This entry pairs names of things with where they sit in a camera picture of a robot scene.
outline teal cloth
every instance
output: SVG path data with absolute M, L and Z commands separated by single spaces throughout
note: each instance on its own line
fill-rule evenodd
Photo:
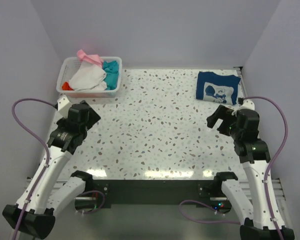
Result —
M 102 69 L 106 72 L 106 77 L 104 79 L 107 86 L 106 90 L 116 89 L 119 76 L 119 64 L 117 61 L 104 61 Z

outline tabletop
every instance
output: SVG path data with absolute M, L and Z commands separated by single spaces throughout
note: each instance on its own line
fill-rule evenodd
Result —
M 199 71 L 238 75 L 236 70 L 124 69 L 116 97 L 86 98 L 101 120 L 58 179 L 81 170 L 110 180 L 211 180 L 228 171 L 245 180 L 232 138 L 219 134 L 217 126 L 207 127 L 206 118 L 219 103 L 196 99 Z M 238 96 L 243 97 L 240 85 Z M 56 112 L 49 132 L 60 118 Z

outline cable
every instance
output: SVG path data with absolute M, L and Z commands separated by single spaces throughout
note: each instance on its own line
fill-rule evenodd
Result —
M 18 101 L 16 101 L 13 105 L 12 105 L 12 116 L 14 117 L 15 121 L 24 129 L 26 130 L 29 134 L 31 134 L 33 137 L 35 137 L 41 144 L 42 146 L 44 147 L 45 149 L 45 152 L 46 152 L 46 160 L 45 160 L 45 164 L 48 166 L 49 165 L 49 160 L 50 160 L 50 153 L 49 153 L 49 149 L 45 143 L 45 141 L 43 141 L 38 135 L 36 135 L 33 131 L 31 131 L 29 128 L 27 128 L 20 120 L 19 118 L 17 117 L 16 115 L 16 106 L 17 104 L 21 103 L 21 102 L 25 102 L 25 101 L 35 101 L 35 102 L 40 102 L 40 103 L 44 103 L 44 104 L 47 104 L 47 105 L 50 105 L 52 107 L 55 107 L 52 103 L 50 102 L 47 102 L 47 101 L 44 101 L 44 100 L 40 100 L 40 99 L 36 99 L 36 98 L 22 98 L 22 99 L 19 99 Z M 31 195 L 32 193 L 34 192 L 38 182 L 40 181 L 41 177 L 43 176 L 45 170 L 46 170 L 47 167 L 43 167 L 43 169 L 41 170 L 40 174 L 38 175 L 37 179 L 34 181 L 34 184 L 32 185 L 32 188 L 30 189 L 27 197 L 26 197 L 26 201 L 23 205 L 23 208 L 20 212 L 20 215 L 19 215 L 19 218 L 18 218 L 18 221 L 16 222 L 16 225 L 15 225 L 15 228 L 14 228 L 14 233 L 13 233 L 13 236 L 12 236 L 12 240 L 15 240 L 17 238 L 17 234 L 18 234 L 18 230 L 19 230 L 19 227 L 21 225 L 21 221 L 22 221 L 22 218 L 25 214 L 25 211 L 26 211 L 26 208 L 27 208 L 27 205 L 28 205 L 28 202 L 30 201 L 30 198 L 31 198 Z
M 279 147 L 279 149 L 276 151 L 276 153 L 274 154 L 272 160 L 270 161 L 268 167 L 266 168 L 265 170 L 265 173 L 264 173 L 264 190 L 265 190 L 265 196 L 266 196 L 266 201 L 267 201 L 267 204 L 268 204 L 268 207 L 269 207 L 269 211 L 270 211 L 270 215 L 271 215 L 271 218 L 274 219 L 275 218 L 275 213 L 274 213 L 274 210 L 272 208 L 272 204 L 271 204 L 271 200 L 270 200 L 270 195 L 269 195 L 269 188 L 268 188 L 268 173 L 271 169 L 271 167 L 273 166 L 273 164 L 275 163 L 275 160 L 277 159 L 278 155 L 280 154 L 280 152 L 282 151 L 282 149 L 284 148 L 285 144 L 286 144 L 286 141 L 287 141 L 287 138 L 288 138 L 288 123 L 287 123 L 287 119 L 286 119 L 286 116 L 284 114 L 284 112 L 281 110 L 281 108 L 271 99 L 267 98 L 267 97 L 264 97 L 264 96 L 249 96 L 249 97 L 244 97 L 243 98 L 244 100 L 246 99 L 263 99 L 263 100 L 266 100 L 270 103 L 272 103 L 276 109 L 278 109 L 282 119 L 283 119 L 283 124 L 284 124 L 284 137 L 283 137 L 283 140 L 282 140 L 282 143 Z M 277 232 L 278 232 L 278 235 L 280 237 L 280 240 L 284 240 L 284 236 L 282 235 L 282 232 L 280 231 L 280 228 L 278 226 L 278 223 L 276 221 L 273 222 Z
M 196 200 L 184 200 L 182 201 L 180 204 L 179 204 L 179 211 L 180 213 L 186 218 L 186 219 L 189 219 L 190 221 L 193 221 L 195 223 L 198 223 L 198 224 L 237 224 L 237 225 L 240 225 L 240 222 L 238 221 L 229 221 L 229 220 L 223 220 L 223 221 L 200 221 L 200 220 L 197 220 L 197 219 L 194 219 L 193 217 L 191 216 L 188 216 L 185 214 L 185 212 L 182 210 L 182 205 L 183 204 L 187 204 L 187 203 L 195 203 L 195 204 L 199 204 L 201 206 L 204 206 L 214 212 L 216 212 L 217 214 L 223 214 L 222 212 L 220 211 L 217 211 L 215 209 L 213 209 L 211 206 L 203 203 L 203 202 L 200 202 L 200 201 L 196 201 Z
M 81 212 L 82 214 L 94 214 L 95 212 L 99 211 L 99 209 L 101 209 L 103 207 L 103 205 L 105 204 L 106 196 L 104 195 L 103 192 L 98 191 L 98 190 L 86 191 L 84 193 L 81 193 L 79 196 L 81 197 L 81 196 L 85 196 L 85 195 L 93 194 L 93 193 L 98 193 L 102 196 L 102 203 L 97 208 L 95 208 L 91 211 L 82 211 Z

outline pink cloth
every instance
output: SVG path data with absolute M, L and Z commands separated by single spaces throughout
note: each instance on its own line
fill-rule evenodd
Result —
M 101 57 L 99 57 L 99 55 L 95 54 L 95 55 L 87 55 L 82 49 L 80 49 L 77 53 L 76 56 L 78 57 L 78 59 L 80 59 L 80 61 L 86 61 L 88 63 L 91 64 L 95 64 L 97 66 L 99 66 L 100 68 L 102 68 L 104 61 L 101 59 Z

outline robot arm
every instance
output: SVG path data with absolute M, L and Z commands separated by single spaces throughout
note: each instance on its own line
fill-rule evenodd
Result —
M 25 192 L 15 205 L 7 205 L 2 212 L 10 226 L 15 229 L 21 210 L 26 204 L 19 231 L 40 239 L 49 235 L 56 216 L 73 198 L 83 192 L 93 190 L 92 175 L 76 171 L 62 188 L 51 195 L 60 172 L 87 137 L 87 131 L 101 119 L 85 101 L 72 104 L 65 96 L 58 100 L 57 110 L 63 118 L 57 121 L 58 127 L 50 134 L 47 143 L 50 153 L 48 166 L 46 165 L 47 156 L 44 155 Z M 46 169 L 36 183 L 43 168 Z M 34 184 L 36 187 L 30 201 L 27 201 L 29 191 Z
M 274 222 L 278 224 L 285 240 L 293 240 L 294 232 L 285 227 L 278 210 L 270 172 L 267 186 L 274 218 L 271 217 L 267 204 L 264 174 L 270 162 L 270 154 L 267 144 L 258 138 L 259 114 L 254 111 L 254 104 L 250 100 L 243 102 L 241 99 L 239 102 L 242 106 L 236 111 L 220 105 L 213 115 L 207 118 L 207 126 L 213 128 L 218 119 L 223 120 L 217 130 L 234 140 L 234 150 L 247 176 L 253 205 L 242 192 L 238 178 L 233 172 L 217 173 L 214 187 L 226 195 L 238 215 L 242 240 L 279 239 Z

